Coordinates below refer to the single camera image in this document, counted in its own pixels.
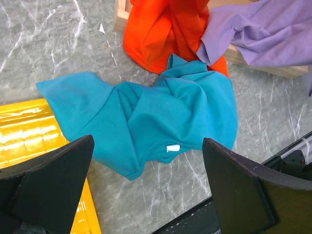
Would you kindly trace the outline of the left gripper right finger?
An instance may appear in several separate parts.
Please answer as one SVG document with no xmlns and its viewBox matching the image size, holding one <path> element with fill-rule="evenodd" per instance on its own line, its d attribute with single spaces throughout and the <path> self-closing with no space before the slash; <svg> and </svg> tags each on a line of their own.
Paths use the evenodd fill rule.
<svg viewBox="0 0 312 234">
<path fill-rule="evenodd" d="M 222 233 L 311 233 L 310 164 L 278 160 L 270 168 L 210 138 L 202 151 Z"/>
</svg>

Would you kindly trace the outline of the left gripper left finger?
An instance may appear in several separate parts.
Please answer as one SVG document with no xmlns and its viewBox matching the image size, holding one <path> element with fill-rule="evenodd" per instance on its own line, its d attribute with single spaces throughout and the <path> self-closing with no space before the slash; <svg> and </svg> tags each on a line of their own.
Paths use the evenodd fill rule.
<svg viewBox="0 0 312 234">
<path fill-rule="evenodd" d="M 22 222 L 68 234 L 94 150 L 91 135 L 0 171 L 0 232 Z"/>
</svg>

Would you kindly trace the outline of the teal t shirt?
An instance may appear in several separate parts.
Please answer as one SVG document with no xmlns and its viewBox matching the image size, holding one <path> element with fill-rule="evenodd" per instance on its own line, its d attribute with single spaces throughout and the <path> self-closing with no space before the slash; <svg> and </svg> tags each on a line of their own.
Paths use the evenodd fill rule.
<svg viewBox="0 0 312 234">
<path fill-rule="evenodd" d="M 232 83 L 201 61 L 170 55 L 153 86 L 111 85 L 93 72 L 37 83 L 69 141 L 91 135 L 93 159 L 128 180 L 148 161 L 170 163 L 204 138 L 232 148 L 238 116 Z"/>
</svg>

